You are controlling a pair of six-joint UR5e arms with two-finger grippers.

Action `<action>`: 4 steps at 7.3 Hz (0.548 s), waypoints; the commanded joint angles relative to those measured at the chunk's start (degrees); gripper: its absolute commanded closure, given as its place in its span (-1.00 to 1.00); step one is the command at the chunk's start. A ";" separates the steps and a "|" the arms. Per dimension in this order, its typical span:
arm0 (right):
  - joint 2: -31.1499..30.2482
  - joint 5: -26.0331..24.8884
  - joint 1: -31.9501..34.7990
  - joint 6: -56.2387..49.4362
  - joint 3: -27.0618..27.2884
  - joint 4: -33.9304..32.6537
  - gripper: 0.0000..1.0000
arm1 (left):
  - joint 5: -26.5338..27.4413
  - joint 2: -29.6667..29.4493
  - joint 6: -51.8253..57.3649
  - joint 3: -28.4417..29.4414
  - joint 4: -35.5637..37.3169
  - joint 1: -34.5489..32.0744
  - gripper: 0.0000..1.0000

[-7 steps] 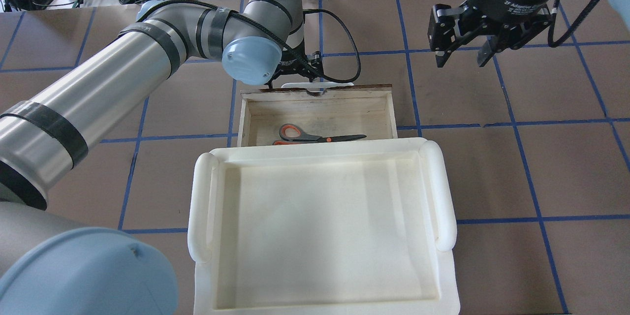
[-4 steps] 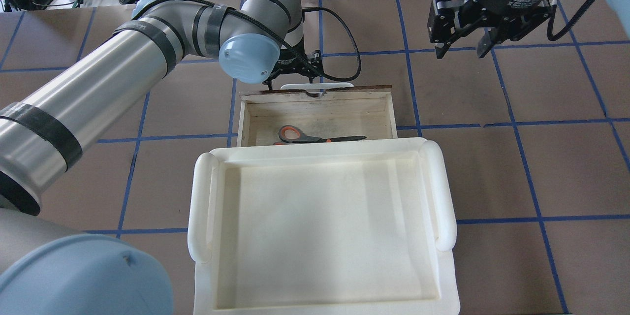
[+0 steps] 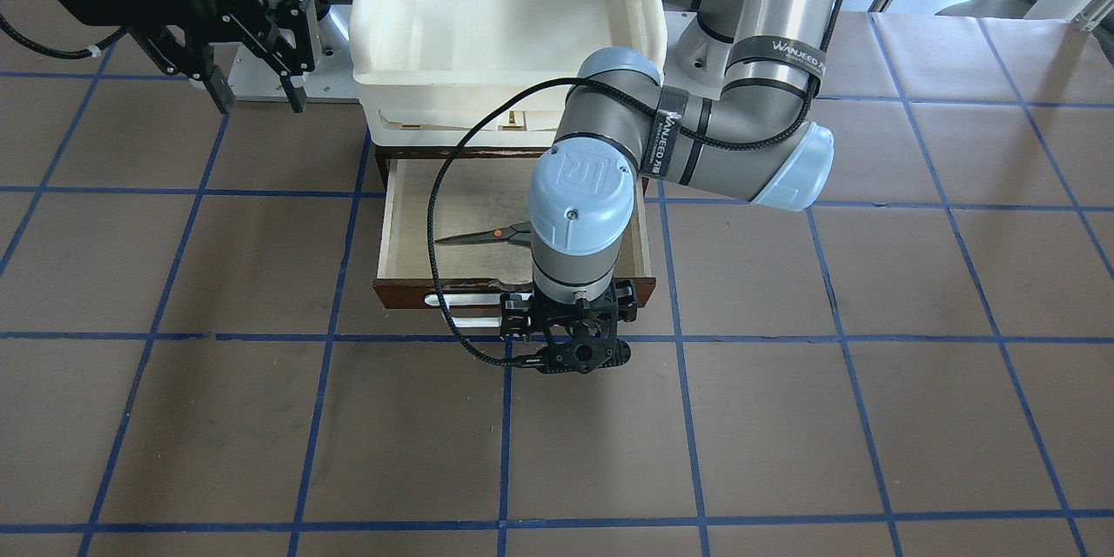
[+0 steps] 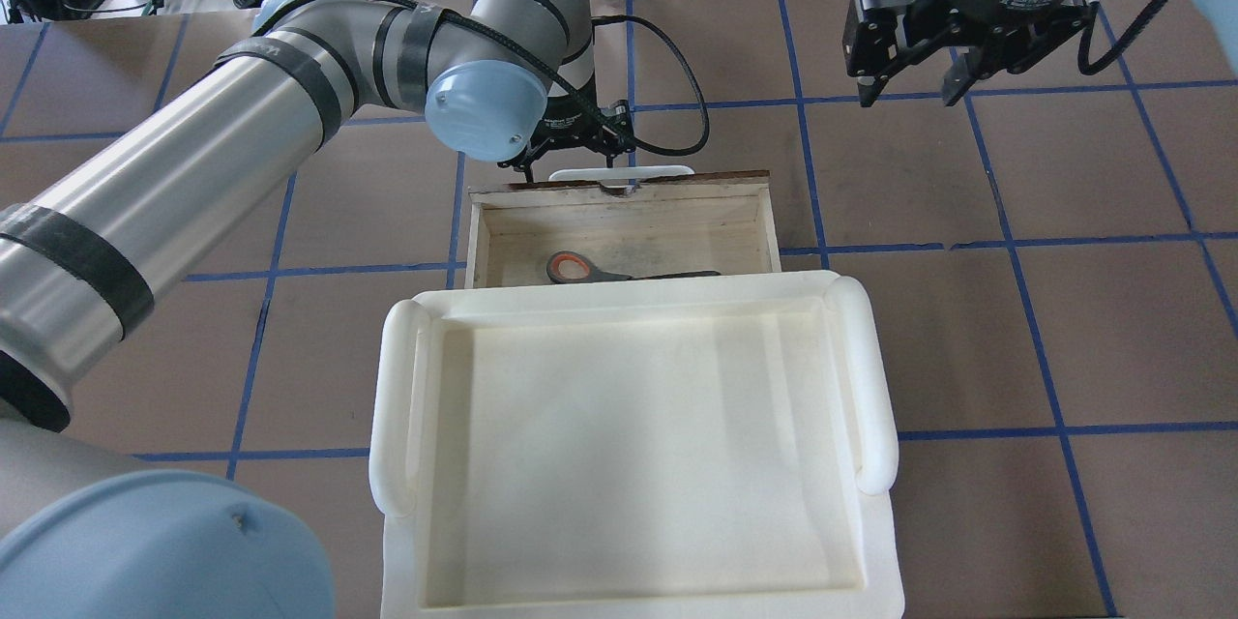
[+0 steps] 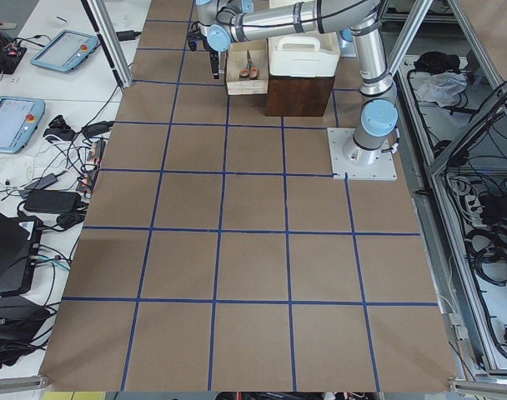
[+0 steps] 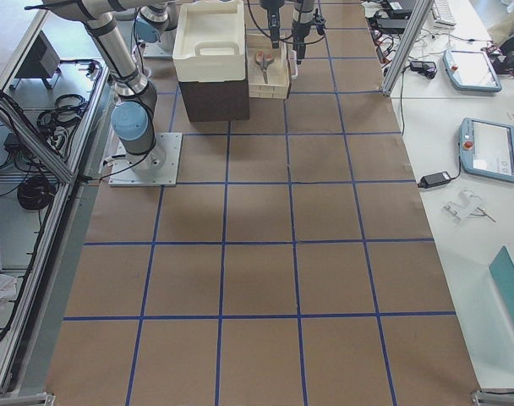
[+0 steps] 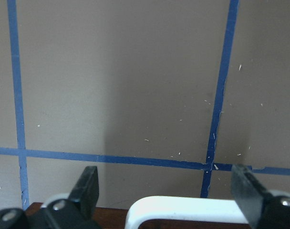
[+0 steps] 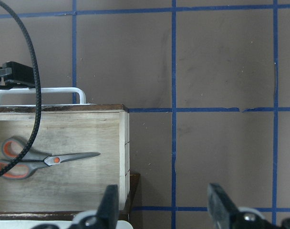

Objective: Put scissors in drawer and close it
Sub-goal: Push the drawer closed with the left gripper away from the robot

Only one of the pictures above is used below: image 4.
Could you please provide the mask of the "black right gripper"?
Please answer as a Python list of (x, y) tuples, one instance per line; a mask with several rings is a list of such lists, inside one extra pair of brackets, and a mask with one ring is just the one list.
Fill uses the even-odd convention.
[(1029, 71), (1088, 20), (1083, 0), (851, 0), (841, 54), (867, 108), (893, 77), (933, 51), (974, 46), (961, 50), (943, 76), (942, 103), (954, 106), (983, 76)]

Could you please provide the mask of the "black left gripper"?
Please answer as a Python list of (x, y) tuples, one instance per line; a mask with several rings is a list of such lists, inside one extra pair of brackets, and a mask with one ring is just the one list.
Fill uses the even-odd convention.
[(527, 161), (537, 161), (557, 149), (588, 149), (613, 161), (635, 151), (635, 144), (588, 115), (574, 100), (548, 100), (543, 118), (534, 130)]

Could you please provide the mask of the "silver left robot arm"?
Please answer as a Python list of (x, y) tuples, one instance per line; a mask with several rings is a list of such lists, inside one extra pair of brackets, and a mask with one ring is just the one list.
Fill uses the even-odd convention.
[(360, 106), (508, 161), (591, 46), (587, 0), (270, 0), (253, 37), (2, 214), (2, 615), (331, 618), (322, 545), (233, 482), (63, 435), (71, 389)]

